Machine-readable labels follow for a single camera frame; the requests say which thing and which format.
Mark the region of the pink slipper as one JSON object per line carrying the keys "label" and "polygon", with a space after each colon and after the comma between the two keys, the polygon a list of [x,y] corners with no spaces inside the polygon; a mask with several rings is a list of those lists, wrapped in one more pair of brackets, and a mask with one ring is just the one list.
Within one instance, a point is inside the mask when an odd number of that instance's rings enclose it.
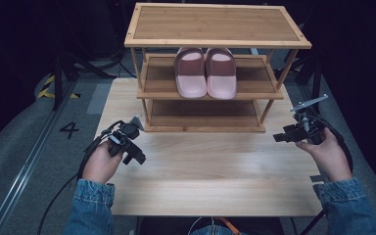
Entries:
{"label": "pink slipper", "polygon": [[209,48],[205,61],[208,94],[215,99],[233,99],[237,93],[237,67],[231,51]]}
{"label": "pink slipper", "polygon": [[178,93],[183,98],[207,94],[204,53],[201,48],[180,48],[173,63]]}

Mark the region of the person's right hand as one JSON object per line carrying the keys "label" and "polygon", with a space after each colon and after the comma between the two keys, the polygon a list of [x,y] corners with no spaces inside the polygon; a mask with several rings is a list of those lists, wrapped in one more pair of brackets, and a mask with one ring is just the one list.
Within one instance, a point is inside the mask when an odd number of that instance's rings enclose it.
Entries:
{"label": "person's right hand", "polygon": [[326,174],[330,182],[353,178],[347,157],[329,128],[324,128],[322,138],[323,141],[318,145],[304,141],[296,142],[295,145],[313,157],[317,166]]}

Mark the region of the person's denim legs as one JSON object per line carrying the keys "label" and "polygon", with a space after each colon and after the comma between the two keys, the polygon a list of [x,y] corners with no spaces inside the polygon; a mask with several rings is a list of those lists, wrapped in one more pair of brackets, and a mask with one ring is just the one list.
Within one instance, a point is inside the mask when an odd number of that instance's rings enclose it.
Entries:
{"label": "person's denim legs", "polygon": [[219,225],[208,225],[202,228],[195,229],[188,233],[188,235],[248,235],[247,233],[240,232],[234,233],[227,227]]}

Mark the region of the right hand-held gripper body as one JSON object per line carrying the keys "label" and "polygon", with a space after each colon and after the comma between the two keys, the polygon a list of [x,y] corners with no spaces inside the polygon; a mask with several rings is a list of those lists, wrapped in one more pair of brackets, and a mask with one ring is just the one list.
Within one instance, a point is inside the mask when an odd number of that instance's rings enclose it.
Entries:
{"label": "right hand-held gripper body", "polygon": [[290,109],[294,112],[293,118],[297,121],[292,132],[292,141],[298,142],[309,139],[312,144],[320,144],[321,131],[326,124],[315,115],[309,113],[310,109],[319,102],[328,98],[327,94],[323,94],[318,98],[299,102],[295,107]]}

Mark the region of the black metal stand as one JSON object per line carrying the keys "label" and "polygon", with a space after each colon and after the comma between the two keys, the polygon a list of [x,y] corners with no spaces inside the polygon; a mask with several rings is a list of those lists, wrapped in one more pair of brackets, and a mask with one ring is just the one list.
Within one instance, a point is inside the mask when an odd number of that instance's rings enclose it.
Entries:
{"label": "black metal stand", "polygon": [[284,67],[275,72],[277,79],[286,73],[286,81],[295,84],[301,95],[307,100],[321,96],[322,65],[316,52],[308,52],[300,55],[297,53],[290,66],[286,63],[291,59],[293,50],[289,49],[285,55]]}
{"label": "black metal stand", "polygon": [[102,78],[114,78],[113,75],[98,69],[90,63],[80,59],[76,55],[67,52],[60,51],[54,59],[54,81],[55,81],[55,101],[53,110],[57,111],[63,102],[63,75],[66,76],[68,81],[78,81],[80,75],[78,74],[78,68],[75,64],[80,64],[85,69],[97,74]]}

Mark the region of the metal floor rail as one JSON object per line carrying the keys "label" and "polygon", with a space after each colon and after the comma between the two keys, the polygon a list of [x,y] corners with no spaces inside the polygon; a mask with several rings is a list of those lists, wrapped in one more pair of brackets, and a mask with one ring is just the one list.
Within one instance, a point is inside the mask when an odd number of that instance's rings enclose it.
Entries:
{"label": "metal floor rail", "polygon": [[38,98],[0,133],[0,234],[32,176],[51,131],[75,88],[69,82],[57,99]]}

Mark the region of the yellow black floor tape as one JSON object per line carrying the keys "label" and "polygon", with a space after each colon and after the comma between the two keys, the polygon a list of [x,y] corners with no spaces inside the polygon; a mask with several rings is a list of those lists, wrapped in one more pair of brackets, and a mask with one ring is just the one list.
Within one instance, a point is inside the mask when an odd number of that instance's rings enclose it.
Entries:
{"label": "yellow black floor tape", "polygon": [[[56,98],[56,95],[54,93],[50,93],[49,92],[49,88],[52,84],[52,82],[55,80],[55,75],[50,75],[44,82],[41,90],[38,92],[37,94],[37,98],[51,98],[51,99],[55,99]],[[81,94],[79,93],[72,93],[70,95],[70,98],[72,99],[79,99],[81,96]]]}

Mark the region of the wooden shoe rack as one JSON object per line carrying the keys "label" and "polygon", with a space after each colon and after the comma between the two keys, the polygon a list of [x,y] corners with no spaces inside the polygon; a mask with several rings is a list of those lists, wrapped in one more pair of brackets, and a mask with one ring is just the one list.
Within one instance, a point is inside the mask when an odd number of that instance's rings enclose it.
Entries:
{"label": "wooden shoe rack", "polygon": [[[124,39],[132,52],[137,97],[149,131],[263,132],[272,104],[283,97],[287,72],[274,74],[270,60],[286,49],[291,65],[311,44],[282,6],[138,3]],[[181,97],[173,62],[176,50],[188,48],[257,48],[258,54],[235,54],[237,94],[230,100]]]}

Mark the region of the person's left hand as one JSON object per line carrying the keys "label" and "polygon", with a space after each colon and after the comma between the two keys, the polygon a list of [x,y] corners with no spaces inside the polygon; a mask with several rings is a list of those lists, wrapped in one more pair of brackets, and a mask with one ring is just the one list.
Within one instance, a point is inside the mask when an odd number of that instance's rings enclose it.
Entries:
{"label": "person's left hand", "polygon": [[82,179],[106,184],[116,173],[122,154],[111,156],[112,143],[105,141],[97,146],[82,173]]}

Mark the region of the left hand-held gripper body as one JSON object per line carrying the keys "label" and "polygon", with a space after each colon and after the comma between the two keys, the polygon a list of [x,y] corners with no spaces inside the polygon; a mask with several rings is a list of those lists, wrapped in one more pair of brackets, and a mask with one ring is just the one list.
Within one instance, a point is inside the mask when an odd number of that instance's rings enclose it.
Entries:
{"label": "left hand-held gripper body", "polygon": [[109,141],[112,143],[112,148],[109,150],[110,155],[113,157],[118,153],[126,153],[127,148],[131,144],[134,144],[133,140],[143,130],[144,127],[139,116],[133,117],[130,122],[119,120],[103,130],[102,134],[107,135]]}

